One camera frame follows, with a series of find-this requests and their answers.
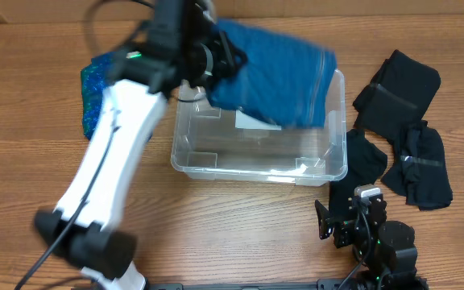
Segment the small black garment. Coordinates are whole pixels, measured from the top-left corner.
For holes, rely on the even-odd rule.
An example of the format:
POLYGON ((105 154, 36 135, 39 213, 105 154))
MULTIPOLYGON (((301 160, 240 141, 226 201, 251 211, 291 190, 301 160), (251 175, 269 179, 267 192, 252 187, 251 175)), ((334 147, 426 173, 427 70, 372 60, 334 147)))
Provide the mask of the small black garment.
POLYGON ((335 217, 349 213, 348 199, 358 186, 374 184, 387 168, 387 155, 369 142, 365 132, 352 129, 346 133, 347 174, 329 183, 329 211, 335 217))

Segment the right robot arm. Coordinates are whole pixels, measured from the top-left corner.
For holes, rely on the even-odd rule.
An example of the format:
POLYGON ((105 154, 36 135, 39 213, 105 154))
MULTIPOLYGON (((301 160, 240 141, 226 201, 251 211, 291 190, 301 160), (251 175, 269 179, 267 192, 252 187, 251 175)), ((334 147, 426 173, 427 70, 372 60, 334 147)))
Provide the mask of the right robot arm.
POLYGON ((334 216, 315 201, 320 239, 333 238, 337 248, 352 247, 357 261, 347 277, 317 281, 318 289, 425 290, 416 273, 418 251, 415 230, 403 222, 388 221, 383 195, 349 199, 346 217, 334 216))

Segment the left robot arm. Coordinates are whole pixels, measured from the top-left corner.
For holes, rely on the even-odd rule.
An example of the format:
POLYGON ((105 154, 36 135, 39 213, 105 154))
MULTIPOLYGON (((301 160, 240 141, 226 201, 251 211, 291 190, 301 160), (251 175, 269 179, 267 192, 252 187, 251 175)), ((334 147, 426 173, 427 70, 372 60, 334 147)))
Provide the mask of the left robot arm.
POLYGON ((53 211, 39 211, 34 226, 57 255, 103 289, 147 287, 133 258, 134 236, 119 230, 126 195, 143 150, 174 89, 188 82, 210 89, 247 62, 218 29, 211 1, 163 0, 141 23, 138 41, 118 46, 101 110, 77 174, 53 211))

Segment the sparkly blue sequin garment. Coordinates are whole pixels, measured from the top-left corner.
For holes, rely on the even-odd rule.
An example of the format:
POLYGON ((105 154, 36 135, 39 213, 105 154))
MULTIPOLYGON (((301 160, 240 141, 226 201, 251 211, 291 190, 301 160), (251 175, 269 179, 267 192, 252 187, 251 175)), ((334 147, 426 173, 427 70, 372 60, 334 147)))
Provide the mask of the sparkly blue sequin garment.
POLYGON ((83 106, 82 128, 84 136, 91 139, 96 129, 102 106, 103 90, 108 86, 107 73, 111 68, 113 53, 96 56, 81 70, 81 98, 83 106))

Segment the blue denim jeans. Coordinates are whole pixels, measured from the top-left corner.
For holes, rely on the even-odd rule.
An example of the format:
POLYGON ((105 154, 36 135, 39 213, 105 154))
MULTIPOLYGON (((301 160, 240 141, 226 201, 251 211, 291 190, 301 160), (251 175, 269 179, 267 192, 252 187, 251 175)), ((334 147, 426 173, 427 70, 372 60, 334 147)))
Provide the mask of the blue denim jeans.
POLYGON ((337 68, 333 51, 234 20, 221 19, 217 27, 246 53, 247 62, 210 90, 210 105, 283 128, 325 125, 326 95, 337 68))

